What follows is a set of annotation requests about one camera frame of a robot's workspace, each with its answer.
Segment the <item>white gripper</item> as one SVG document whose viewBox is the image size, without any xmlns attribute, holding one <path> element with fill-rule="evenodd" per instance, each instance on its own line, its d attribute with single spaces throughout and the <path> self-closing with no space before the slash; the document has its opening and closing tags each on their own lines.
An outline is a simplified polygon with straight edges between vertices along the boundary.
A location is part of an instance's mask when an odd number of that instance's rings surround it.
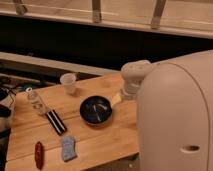
<svg viewBox="0 0 213 171">
<path fill-rule="evenodd" d="M 124 100 L 134 100 L 136 98 L 137 91 L 139 89 L 139 86 L 136 84 L 125 84 L 123 88 L 121 89 L 121 94 L 117 93 L 112 99 L 111 99 L 111 106 L 114 107 L 116 104 L 120 103 L 122 101 L 122 98 Z"/>
</svg>

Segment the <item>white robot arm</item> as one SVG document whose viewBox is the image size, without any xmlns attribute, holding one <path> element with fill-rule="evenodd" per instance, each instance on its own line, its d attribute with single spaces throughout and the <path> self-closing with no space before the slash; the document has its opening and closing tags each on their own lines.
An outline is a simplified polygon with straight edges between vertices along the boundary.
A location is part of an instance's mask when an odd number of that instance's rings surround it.
<svg viewBox="0 0 213 171">
<path fill-rule="evenodd" d="M 113 102 L 134 99 L 140 171 L 213 171 L 213 50 L 129 62 Z"/>
</svg>

